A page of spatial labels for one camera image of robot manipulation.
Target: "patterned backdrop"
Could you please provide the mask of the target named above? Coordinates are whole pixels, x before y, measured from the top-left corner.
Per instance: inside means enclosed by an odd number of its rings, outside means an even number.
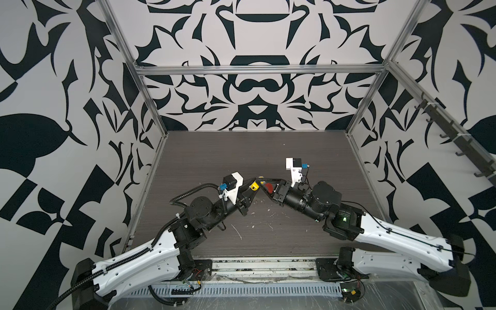
[[[382,63],[414,0],[111,0],[138,65]],[[148,76],[168,130],[346,129],[373,74]]]
[[[168,130],[346,129],[373,73],[148,76]]]
[[[93,0],[0,14],[1,308],[44,310],[122,249],[161,134]]]
[[[381,62],[414,0],[111,0],[140,65]]]
[[[496,154],[493,0],[433,0],[398,57],[489,152]],[[496,307],[496,188],[439,135],[427,114],[391,75],[353,137],[381,204],[396,225],[434,236],[460,235],[472,286],[466,298],[443,294],[446,307]]]

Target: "wood grain surface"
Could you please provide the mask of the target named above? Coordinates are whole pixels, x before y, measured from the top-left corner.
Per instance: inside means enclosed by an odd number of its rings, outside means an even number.
[[[343,200],[359,202],[380,217],[344,132],[172,131],[133,247],[153,239],[166,222],[181,213],[180,207],[169,204],[171,198],[199,184],[219,185],[224,176],[236,171],[245,180],[256,176],[291,180],[286,157],[301,157],[303,163],[310,164],[310,184],[326,181],[343,194]],[[183,201],[190,203],[200,195],[218,199],[216,191],[209,188]],[[322,230],[322,223],[272,203],[262,192],[246,217],[236,212],[224,223],[227,230],[207,232],[207,240],[192,251],[193,256],[336,255],[340,247],[350,245],[377,250],[371,245],[332,238]]]

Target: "aluminum frame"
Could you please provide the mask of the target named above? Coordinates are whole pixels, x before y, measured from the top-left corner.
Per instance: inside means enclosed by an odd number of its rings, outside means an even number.
[[[127,42],[124,38],[121,28],[119,27],[119,24],[117,22],[117,19],[114,15],[114,12],[112,10],[109,1],[97,0],[97,3],[100,6],[100,9],[103,13],[107,27],[110,30],[110,33],[116,40],[117,47],[119,48],[119,51],[121,52],[124,58],[124,61],[127,65],[127,68],[129,69],[129,72],[131,73],[131,77],[134,83],[136,84],[138,91],[143,96],[146,107],[150,111],[153,121],[159,128],[162,136],[165,137],[165,135],[167,134],[167,129],[165,128],[164,123],[162,122],[162,118],[158,113],[157,106],[155,105],[155,101],[153,101],[152,97],[150,96],[150,93],[148,92],[148,88],[143,82],[143,78],[139,76],[138,73],[136,72],[136,68],[134,66],[134,57],[132,56],[131,51],[129,50],[129,45],[127,45]]]
[[[377,191],[375,190],[375,186],[373,185],[370,175],[367,169],[365,168],[365,164],[363,160],[361,160],[360,158],[359,149],[355,142],[355,139],[349,134],[346,134],[346,137],[348,138],[348,142],[351,145],[351,150],[353,152],[353,155],[355,155],[355,159],[357,160],[358,166],[360,167],[360,171],[364,176],[365,183],[367,183],[367,186],[371,191],[372,198],[374,199],[374,202],[377,205],[377,209],[379,210],[379,214],[381,218],[386,222],[392,223],[391,218],[389,217],[389,210],[385,210],[384,206],[380,203],[379,197],[377,196]]]
[[[145,202],[148,197],[148,192],[150,191],[150,187],[152,185],[153,179],[155,178],[155,173],[157,172],[157,167],[159,165],[160,159],[162,158],[162,154],[164,153],[165,142],[167,141],[168,134],[160,139],[160,142],[157,147],[157,152],[155,153],[155,158],[153,158],[152,166],[150,167],[150,171],[145,180],[145,185],[141,190],[139,195],[139,201],[136,205],[136,209],[133,214],[131,214],[131,221],[127,226],[127,232],[125,235],[123,247],[121,250],[121,254],[126,252],[132,244],[132,240],[134,238],[134,233],[136,231],[136,227],[138,226],[139,219],[141,218],[141,212],[145,207]]]
[[[375,75],[375,78],[372,81],[371,85],[369,86],[367,93],[365,94],[362,101],[359,103],[357,111],[355,112],[355,114],[353,114],[353,117],[351,118],[351,121],[345,130],[346,133],[352,134],[353,130],[355,130],[357,125],[360,123],[360,120],[364,116],[365,111],[369,108],[369,105],[371,104],[373,97],[375,96],[377,91],[379,91],[380,86],[386,79],[387,74],[388,71],[384,70],[381,73]]]
[[[398,54],[401,52],[403,46],[405,46],[406,40],[410,37],[413,30],[419,23],[420,16],[422,15],[424,9],[429,3],[431,3],[431,0],[417,0],[417,2],[412,8],[412,11],[410,12],[408,19],[405,21],[405,24],[401,28],[398,37],[394,41],[393,46],[391,47],[389,53],[387,53],[386,58],[384,58],[384,61],[382,62],[384,67],[386,67],[386,64],[389,61],[396,59],[396,56],[398,56]],[[386,79],[386,76],[387,76],[387,72],[376,75],[375,80],[372,82],[369,88],[369,91],[362,99],[360,105],[358,106],[357,111],[355,112],[355,115],[353,115],[353,118],[351,119],[351,122],[348,125],[348,128],[346,128],[347,133],[352,134],[355,128],[358,126],[365,111],[369,108],[369,105],[372,102],[372,98],[374,97],[375,93],[379,90],[380,86],[384,82],[384,79]]]
[[[415,79],[408,74],[405,69],[395,61],[388,61],[386,63],[386,70],[388,70],[398,82],[405,87],[405,89],[412,95],[412,97],[419,103],[426,99],[428,102],[436,102],[434,98],[427,93],[427,91],[420,86]]]
[[[184,74],[274,74],[274,73],[377,73],[379,63],[367,64],[289,64],[289,65],[212,65],[212,66],[136,66],[138,75]]]

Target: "aluminum extrusion bar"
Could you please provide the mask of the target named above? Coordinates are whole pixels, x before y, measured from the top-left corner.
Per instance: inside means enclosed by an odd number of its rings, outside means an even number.
[[[152,97],[150,96],[150,93],[148,92],[148,88],[143,82],[143,79],[136,72],[136,68],[134,65],[134,57],[132,56],[131,51],[129,50],[127,42],[124,38],[121,28],[119,27],[119,24],[117,23],[117,19],[114,16],[114,12],[112,11],[112,7],[110,6],[109,1],[98,0],[97,3],[100,5],[100,9],[102,10],[107,27],[109,28],[110,33],[113,35],[113,37],[116,40],[117,47],[119,48],[119,51],[121,52],[125,60],[125,63],[127,65],[127,68],[129,69],[129,72],[131,73],[134,83],[136,84],[139,92],[143,96],[146,107],[150,111],[153,121],[155,122],[155,124],[157,124],[162,136],[165,136],[167,133],[167,129],[165,128],[164,123],[162,122],[162,118],[158,113],[157,106],[155,105],[155,101],[153,101]]]
[[[384,58],[383,65],[386,65],[388,61],[396,59],[396,56],[401,52],[403,49],[403,46],[405,46],[406,40],[410,37],[412,34],[413,30],[417,26],[419,19],[422,15],[422,12],[424,11],[425,7],[427,4],[429,4],[431,0],[417,0],[415,5],[412,8],[412,11],[410,12],[410,15],[408,19],[406,20],[405,24],[401,28],[401,31],[398,34],[398,37],[394,41],[393,46],[389,50],[389,53],[387,54],[386,58]],[[348,134],[352,134],[355,128],[358,126],[360,123],[360,120],[362,119],[365,111],[369,108],[370,103],[372,102],[372,98],[375,95],[375,92],[371,94],[372,86],[374,88],[377,87],[376,91],[380,88],[382,83],[384,82],[384,79],[386,78],[387,73],[381,75],[376,75],[374,82],[372,82],[371,87],[369,88],[369,92],[365,95],[363,98],[362,102],[358,106],[358,109],[351,119],[350,124],[348,125],[348,128],[346,128],[346,132]]]
[[[370,64],[289,64],[289,65],[218,65],[218,66],[137,66],[139,75],[184,74],[274,74],[274,73],[376,73],[379,63]]]

